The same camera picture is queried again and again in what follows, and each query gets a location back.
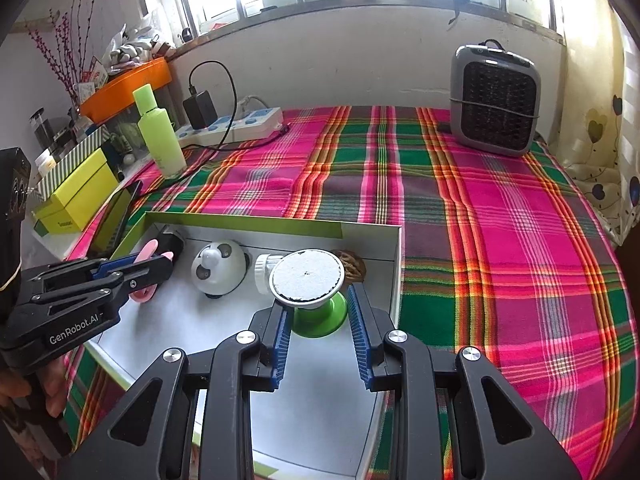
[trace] window sill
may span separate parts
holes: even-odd
[[[304,2],[302,4],[292,4],[290,6],[267,10],[260,14],[256,14],[255,16],[243,18],[236,22],[229,23],[224,27],[212,30],[207,34],[198,36],[188,43],[179,46],[175,52],[167,58],[167,60],[171,61],[176,59],[182,54],[185,54],[198,46],[209,43],[209,41],[222,38],[223,36],[244,30],[245,28],[255,27],[255,25],[271,22],[273,20],[281,20],[283,18],[288,18],[289,16],[297,16],[308,12],[318,12],[320,10],[367,6],[426,7],[431,9],[449,9],[453,12],[453,0],[316,0]],[[484,16],[499,22],[511,23],[511,25],[515,25],[516,27],[526,28],[535,34],[557,41],[560,44],[564,44],[564,38],[554,30],[549,30],[541,25],[530,22],[525,18],[503,12],[500,9],[478,4],[467,4],[461,12],[474,14],[476,16]]]

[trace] lime green bottle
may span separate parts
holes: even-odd
[[[165,178],[175,178],[186,169],[187,163],[175,137],[169,114],[158,108],[151,85],[141,86],[133,91],[133,99],[138,106],[140,120],[138,127],[149,153]]]

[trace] pink clip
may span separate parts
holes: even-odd
[[[158,248],[158,240],[153,239],[149,241],[142,248],[138,256],[136,256],[134,263],[151,259],[151,257],[156,252],[157,248]],[[164,256],[165,258],[169,258],[170,260],[174,259],[174,254],[172,252],[162,253],[162,256]],[[153,297],[153,294],[155,293],[156,288],[158,288],[157,285],[150,285],[147,288],[143,288],[142,290],[137,290],[136,292],[132,292],[131,294],[129,294],[129,298],[132,299],[133,301],[137,301],[138,303],[145,303]]]

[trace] walnut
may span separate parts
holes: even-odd
[[[367,275],[367,267],[364,264],[364,260],[359,257],[353,251],[343,251],[336,249],[331,251],[338,256],[344,266],[344,281],[345,282],[363,282]]]

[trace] curtain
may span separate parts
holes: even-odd
[[[607,0],[561,0],[566,78],[552,152],[622,245],[638,218],[638,50]]]

